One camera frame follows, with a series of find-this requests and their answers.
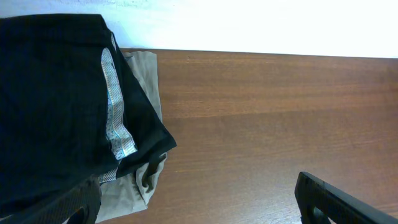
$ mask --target gray fabric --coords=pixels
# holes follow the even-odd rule
[[[124,57],[158,117],[162,120],[156,54],[132,52],[124,53]],[[166,159],[167,154],[165,153],[158,161],[144,164],[135,173],[137,179],[133,174],[129,174],[104,183],[101,186],[101,208],[96,223],[147,209]]]

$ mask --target wooden table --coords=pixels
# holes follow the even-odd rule
[[[149,209],[104,224],[300,223],[302,170],[398,218],[398,60],[153,52],[178,147]]]

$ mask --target beige fabric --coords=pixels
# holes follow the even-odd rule
[[[125,53],[124,56],[158,117],[162,120],[156,54],[132,52]],[[166,159],[165,153],[158,161],[144,164],[136,172],[137,179],[133,174],[129,174],[103,184],[101,208],[96,223],[147,209]]]

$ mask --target brown wood tabletop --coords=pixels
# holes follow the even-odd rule
[[[102,224],[300,223],[303,170],[398,218],[397,59],[151,51],[178,147]]]

